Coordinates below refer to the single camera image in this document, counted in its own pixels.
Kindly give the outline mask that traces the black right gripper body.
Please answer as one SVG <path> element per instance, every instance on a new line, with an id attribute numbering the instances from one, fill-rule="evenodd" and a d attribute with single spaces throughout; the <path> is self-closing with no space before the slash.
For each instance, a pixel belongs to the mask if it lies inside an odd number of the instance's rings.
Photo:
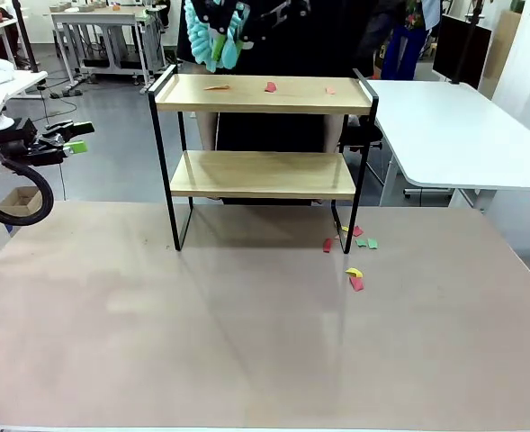
<path id="1" fill-rule="evenodd" d="M 249 36 L 302 36 L 313 24 L 317 1 L 249 1 Z"/>

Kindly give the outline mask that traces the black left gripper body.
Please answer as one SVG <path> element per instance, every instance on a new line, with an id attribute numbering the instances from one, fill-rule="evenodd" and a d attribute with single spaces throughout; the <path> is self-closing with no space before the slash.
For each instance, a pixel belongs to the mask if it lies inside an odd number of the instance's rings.
<path id="1" fill-rule="evenodd" d="M 58 165 L 67 157 L 62 136 L 54 131 L 40 133 L 30 119 L 0 130 L 0 154 L 33 167 Z"/>

